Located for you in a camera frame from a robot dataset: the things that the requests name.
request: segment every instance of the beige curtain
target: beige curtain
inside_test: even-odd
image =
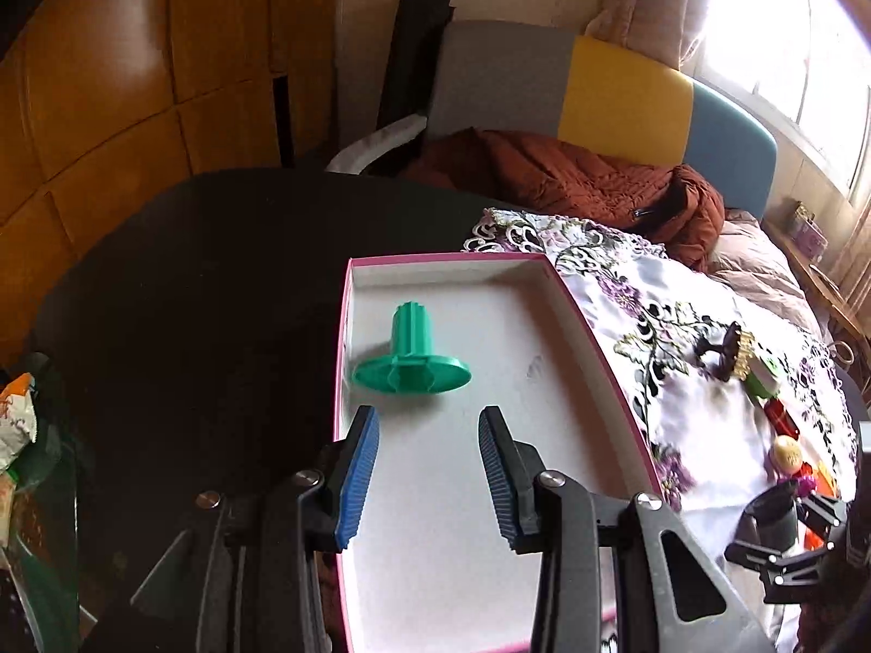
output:
[[[863,327],[871,327],[871,199],[831,271],[841,294]]]
[[[603,0],[585,34],[680,69],[703,33],[710,0]]]

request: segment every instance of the brown puffer jacket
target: brown puffer jacket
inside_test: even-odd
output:
[[[692,167],[634,164],[529,132],[463,130],[425,147],[400,176],[591,218],[665,244],[698,272],[726,218],[720,192]]]

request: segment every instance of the window sill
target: window sill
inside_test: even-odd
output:
[[[828,181],[833,188],[837,189],[841,195],[848,200],[848,202],[851,204],[854,203],[852,197],[855,194],[851,193],[851,189],[845,188],[843,184],[839,184],[833,180],[833,170],[825,157],[820,154],[816,147],[813,147],[813,145],[807,141],[807,138],[801,133],[799,127],[781,113],[781,111],[775,108],[774,105],[759,95],[753,95],[752,93],[743,90],[728,78],[720,76],[716,71],[712,71],[706,67],[704,63],[696,68],[694,77],[705,85],[710,86],[719,93],[722,93],[732,102],[737,103],[753,117],[759,120],[761,124],[768,128],[774,128],[774,131],[782,134],[783,137],[790,141],[790,143],[793,143],[795,147],[798,147],[801,154],[803,154],[805,158],[816,167],[817,171],[826,178],[826,181]]]

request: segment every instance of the dark tabletop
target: dark tabletop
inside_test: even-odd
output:
[[[331,436],[350,257],[459,250],[493,202],[285,169],[196,177],[106,237],[45,299],[32,350],[80,440],[83,603],[141,581],[205,489],[264,489]]]

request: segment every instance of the white armrest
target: white armrest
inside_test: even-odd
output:
[[[390,150],[410,143],[418,134],[427,128],[425,115],[407,115],[402,120],[391,122],[386,128],[367,134],[363,139],[345,147],[334,156],[327,166],[327,171],[337,171],[343,174],[359,174],[369,164]]]

